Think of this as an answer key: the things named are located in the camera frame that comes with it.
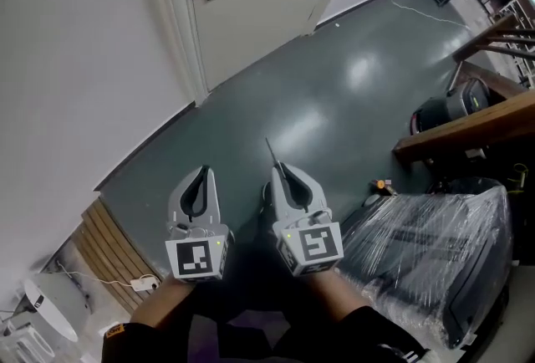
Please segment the epoxy floor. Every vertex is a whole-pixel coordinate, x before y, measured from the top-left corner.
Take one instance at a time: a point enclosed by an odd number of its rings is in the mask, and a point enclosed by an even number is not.
[[[462,22],[449,5],[395,1]],[[461,26],[375,0],[218,87],[108,182],[104,200],[147,261],[168,274],[167,200],[200,165],[216,174],[222,221],[238,240],[252,237],[272,166],[265,137],[281,161],[321,183],[336,220],[360,206],[375,178],[423,192],[427,170],[402,168],[390,150],[408,135],[412,112],[444,91],[455,68],[450,54],[470,37]],[[491,68],[486,57],[475,59]]]

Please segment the plastic wrap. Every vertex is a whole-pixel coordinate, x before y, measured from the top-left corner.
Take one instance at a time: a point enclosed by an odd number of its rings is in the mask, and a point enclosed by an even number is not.
[[[340,271],[424,346],[462,345],[507,280],[512,235],[502,186],[386,197],[347,222]]]

